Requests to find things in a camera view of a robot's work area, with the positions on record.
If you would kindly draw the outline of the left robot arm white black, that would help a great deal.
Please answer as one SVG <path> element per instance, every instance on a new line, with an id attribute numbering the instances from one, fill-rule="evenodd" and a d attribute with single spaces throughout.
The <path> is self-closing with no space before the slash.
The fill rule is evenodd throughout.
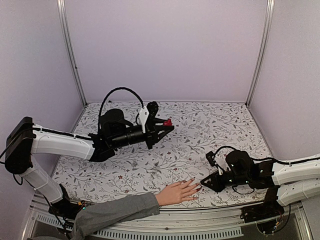
<path id="1" fill-rule="evenodd" d="M 39 166 L 34 154 L 71 156 L 90 162 L 104 162 L 115 156 L 119 148 L 144 142 L 148 149 L 174 130 L 170 119 L 157 118 L 157 107 L 143 107 L 138 115 L 140 124 L 133 125 L 125 119 L 120 109 L 108 110 L 98 118 L 96 134 L 78 135 L 44 128 L 34 124 L 31 117 L 24 117 L 7 137 L 5 169 L 19 175 L 43 194 L 63 216 L 74 213 L 68 195 Z"/>

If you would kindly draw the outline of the red nail polish bottle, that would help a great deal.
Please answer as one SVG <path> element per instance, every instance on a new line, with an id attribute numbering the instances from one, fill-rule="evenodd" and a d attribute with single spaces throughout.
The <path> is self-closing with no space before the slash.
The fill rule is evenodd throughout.
<path id="1" fill-rule="evenodd" d="M 163 122 L 163 125 L 164 125 L 164 126 L 172 126 L 173 124 L 172 124 L 171 119 L 167 119 L 167 120 L 165 120 L 165 121 Z"/>

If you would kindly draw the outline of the mannequin hand with nails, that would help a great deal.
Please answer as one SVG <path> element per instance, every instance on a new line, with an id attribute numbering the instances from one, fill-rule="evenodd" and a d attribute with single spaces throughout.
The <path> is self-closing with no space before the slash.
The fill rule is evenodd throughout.
<path id="1" fill-rule="evenodd" d="M 167 185 L 155 198 L 160 207 L 180 204 L 196 200 L 195 194 L 201 189 L 199 182 L 194 183 L 195 179 L 188 181 L 178 181 Z"/>

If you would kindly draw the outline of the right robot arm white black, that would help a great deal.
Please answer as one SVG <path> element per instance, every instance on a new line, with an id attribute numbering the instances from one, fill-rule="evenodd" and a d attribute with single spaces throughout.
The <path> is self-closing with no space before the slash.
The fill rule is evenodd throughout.
<path id="1" fill-rule="evenodd" d="M 205 157 L 217 171 L 201 180 L 201 185 L 216 193 L 226 187 L 247 185 L 251 189 L 267 189 L 265 202 L 259 206 L 262 218 L 269 218 L 282 207 L 320 194 L 320 155 L 278 160 L 273 157 L 257 159 L 246 151 L 233 148 L 225 157 L 226 169 L 215 160 L 217 152 Z"/>

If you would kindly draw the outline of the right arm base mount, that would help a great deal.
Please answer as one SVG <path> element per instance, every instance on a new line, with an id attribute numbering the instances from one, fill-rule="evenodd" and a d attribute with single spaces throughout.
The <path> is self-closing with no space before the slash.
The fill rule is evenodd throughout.
<path id="1" fill-rule="evenodd" d="M 279 219 L 258 223 L 256 225 L 258 231 L 264 236 L 274 235 L 275 233 L 280 232 L 287 226 L 291 217 L 292 208 L 291 204 L 289 204 L 288 215 L 283 223 L 285 209 L 277 202 L 279 198 L 277 196 L 279 189 L 279 186 L 270 187 L 266 192 L 263 203 L 241 208 L 240 219 L 244 220 L 245 223 L 256 222 L 279 216 Z"/>

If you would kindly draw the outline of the grey sleeved forearm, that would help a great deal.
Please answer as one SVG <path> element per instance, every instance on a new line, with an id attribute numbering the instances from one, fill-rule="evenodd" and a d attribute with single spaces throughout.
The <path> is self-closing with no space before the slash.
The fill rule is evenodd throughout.
<path id="1" fill-rule="evenodd" d="M 76 215 L 72 239 L 84 240 L 94 232 L 117 222 L 146 218 L 159 213 L 159 203 L 155 195 L 150 192 L 91 205 Z"/>

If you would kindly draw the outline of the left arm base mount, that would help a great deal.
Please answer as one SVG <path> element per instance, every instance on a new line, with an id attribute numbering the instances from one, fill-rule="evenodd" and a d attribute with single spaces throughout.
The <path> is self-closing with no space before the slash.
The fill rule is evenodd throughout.
<path id="1" fill-rule="evenodd" d="M 75 220 L 77 214 L 90 205 L 88 201 L 80 200 L 77 203 L 70 201 L 67 190 L 59 184 L 62 190 L 62 199 L 51 203 L 48 212 L 52 215 Z"/>

